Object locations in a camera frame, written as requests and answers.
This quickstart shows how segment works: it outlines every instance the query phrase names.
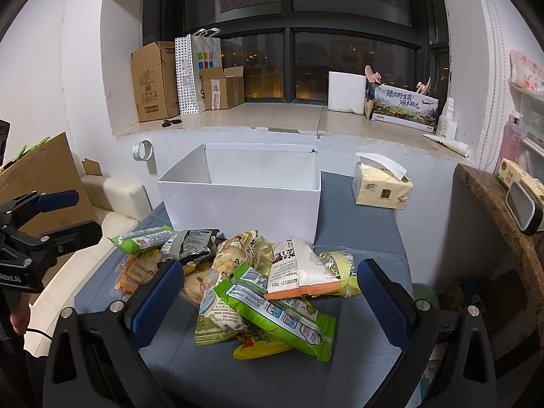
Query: snack bag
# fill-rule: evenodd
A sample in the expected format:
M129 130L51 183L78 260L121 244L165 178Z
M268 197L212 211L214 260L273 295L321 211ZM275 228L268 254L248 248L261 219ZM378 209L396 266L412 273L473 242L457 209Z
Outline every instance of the snack bag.
M340 290L340 281L304 241L287 239L274 244L267 299L296 298Z
M117 248L122 250L127 255L142 253L145 250L150 250L160 247L177 232L168 226L148 228L146 230L138 230L127 234L119 235L115 238L109 238Z
M174 259L183 265L188 275L201 262L212 260L217 252L216 237L219 230L182 230L160 248L164 260Z
M269 301L262 297L267 279L247 264L238 267L215 291L232 308L269 335L318 361L328 362L336 318L318 312L300 299Z
M208 277L210 269L211 260L198 264L191 273L185 275L180 294L196 308L199 308L200 302L202 302L202 297L204 296L204 279Z
M217 296L214 288L241 263L253 265L257 233L245 232L219 245L202 285L204 292L195 329L197 345L216 344L247 330L241 316Z
M248 326L248 330L245 333L236 335L242 342L242 345L232 352L232 357L235 359L255 359L293 349L292 346L269 335L262 328L249 322L246 322L246 325Z
M120 273L115 290L122 296L130 296L140 285L149 283L159 271L161 262L158 249L128 256L116 269Z
M350 298L361 294L357 283L357 273L353 256L346 251L326 251L318 256L319 260L340 279L340 290L327 293L332 296Z
M264 277L268 277L270 268L274 262L274 250L272 244L262 236L255 240L255 270Z

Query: pink bottle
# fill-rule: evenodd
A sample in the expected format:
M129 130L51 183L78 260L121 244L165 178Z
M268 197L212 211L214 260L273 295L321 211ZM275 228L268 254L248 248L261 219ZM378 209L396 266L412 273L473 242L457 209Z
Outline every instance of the pink bottle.
M495 174L497 173L499 164L503 158L514 162L516 161L520 139L522 139L520 119L517 116L510 115L509 120L504 125L503 141L500 145L499 159L497 161L497 167L495 168Z

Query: white bottle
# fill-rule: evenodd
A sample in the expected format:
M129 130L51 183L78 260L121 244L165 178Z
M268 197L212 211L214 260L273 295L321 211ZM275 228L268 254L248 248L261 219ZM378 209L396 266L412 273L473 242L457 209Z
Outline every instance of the white bottle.
M444 110L442 110L442 115L440 115L438 126L436 127L436 136L454 140L456 132L457 123L453 121L453 98L448 97L444 105Z

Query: white sofa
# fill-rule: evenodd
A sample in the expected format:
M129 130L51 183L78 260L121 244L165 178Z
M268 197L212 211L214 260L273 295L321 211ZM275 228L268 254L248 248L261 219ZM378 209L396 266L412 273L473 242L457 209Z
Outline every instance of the white sofa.
M73 307L75 295L115 249L108 238L131 231L151 212L141 184L93 175L84 176L82 182L103 236L97 245L75 252L32 305L29 327L50 336L61 310ZM50 345L51 341L40 334L24 335L24 348L34 356L47 355Z

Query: open box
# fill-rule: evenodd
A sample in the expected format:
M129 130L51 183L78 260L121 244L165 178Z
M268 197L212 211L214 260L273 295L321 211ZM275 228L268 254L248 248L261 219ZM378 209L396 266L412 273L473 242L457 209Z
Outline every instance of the open box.
M202 144L158 181L174 229L259 230L271 242L314 243L321 195L316 149L294 144Z

